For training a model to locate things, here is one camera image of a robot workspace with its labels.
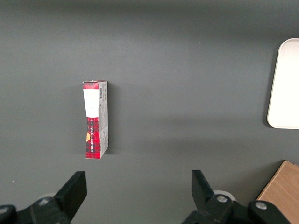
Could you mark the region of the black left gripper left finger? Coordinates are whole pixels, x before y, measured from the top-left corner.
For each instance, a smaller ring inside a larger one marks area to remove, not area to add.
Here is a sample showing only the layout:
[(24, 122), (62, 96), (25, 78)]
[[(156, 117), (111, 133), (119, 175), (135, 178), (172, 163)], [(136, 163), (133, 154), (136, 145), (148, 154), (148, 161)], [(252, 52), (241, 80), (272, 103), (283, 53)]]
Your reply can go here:
[(77, 171), (54, 196), (44, 196), (17, 211), (12, 204), (0, 206), (2, 224), (70, 224), (87, 196), (86, 175)]

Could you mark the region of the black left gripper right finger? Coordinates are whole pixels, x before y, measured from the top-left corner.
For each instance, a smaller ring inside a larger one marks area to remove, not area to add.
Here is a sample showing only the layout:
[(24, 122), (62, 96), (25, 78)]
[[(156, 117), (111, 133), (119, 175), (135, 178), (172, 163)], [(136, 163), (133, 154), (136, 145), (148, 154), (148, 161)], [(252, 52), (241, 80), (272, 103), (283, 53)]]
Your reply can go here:
[(184, 224), (288, 224), (272, 203), (255, 200), (243, 206), (224, 194), (213, 192), (201, 170), (192, 171), (192, 197), (196, 205)]

